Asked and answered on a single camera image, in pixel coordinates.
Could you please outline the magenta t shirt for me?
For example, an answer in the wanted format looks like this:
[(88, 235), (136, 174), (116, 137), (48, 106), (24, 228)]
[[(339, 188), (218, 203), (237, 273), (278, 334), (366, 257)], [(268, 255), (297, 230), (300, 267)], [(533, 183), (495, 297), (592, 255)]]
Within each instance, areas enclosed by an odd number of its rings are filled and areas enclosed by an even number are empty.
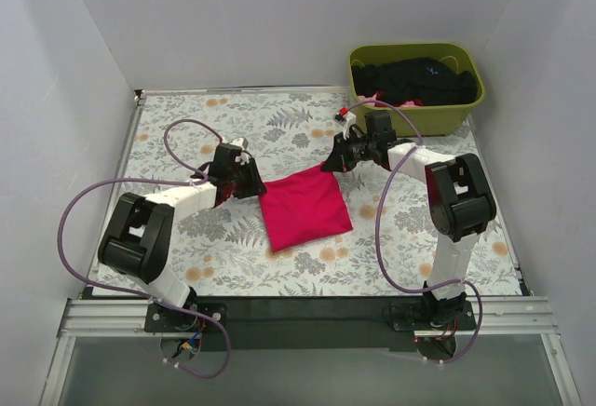
[(339, 183), (320, 165), (267, 182), (265, 188), (259, 200), (273, 252), (353, 229)]

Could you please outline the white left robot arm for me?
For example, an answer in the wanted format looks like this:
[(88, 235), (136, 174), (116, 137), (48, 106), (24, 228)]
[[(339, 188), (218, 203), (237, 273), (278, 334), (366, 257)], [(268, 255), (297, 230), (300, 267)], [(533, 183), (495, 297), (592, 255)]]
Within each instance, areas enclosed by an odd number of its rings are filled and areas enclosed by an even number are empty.
[(130, 278), (151, 297), (169, 304), (166, 320), (180, 332), (197, 323), (191, 288), (169, 267), (169, 245), (178, 222), (223, 204), (266, 193), (248, 141), (223, 142), (207, 166), (207, 179), (146, 196), (125, 193), (115, 206), (98, 250), (98, 260)]

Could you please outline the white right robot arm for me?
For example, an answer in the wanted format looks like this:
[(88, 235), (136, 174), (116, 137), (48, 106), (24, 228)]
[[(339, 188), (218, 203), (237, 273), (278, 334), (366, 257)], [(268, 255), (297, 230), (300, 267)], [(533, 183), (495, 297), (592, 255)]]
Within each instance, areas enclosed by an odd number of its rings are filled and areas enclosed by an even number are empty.
[(334, 119), (342, 130), (333, 138), (323, 171), (347, 173), (360, 162), (372, 161), (391, 177), (401, 173), (425, 184), (438, 237), (430, 275), (415, 292), (419, 306), (413, 316), (432, 329), (453, 324), (465, 310), (472, 251), (496, 216), (494, 196), (479, 158), (440, 154), (421, 141), (399, 138), (387, 111), (367, 114), (364, 129), (346, 108)]

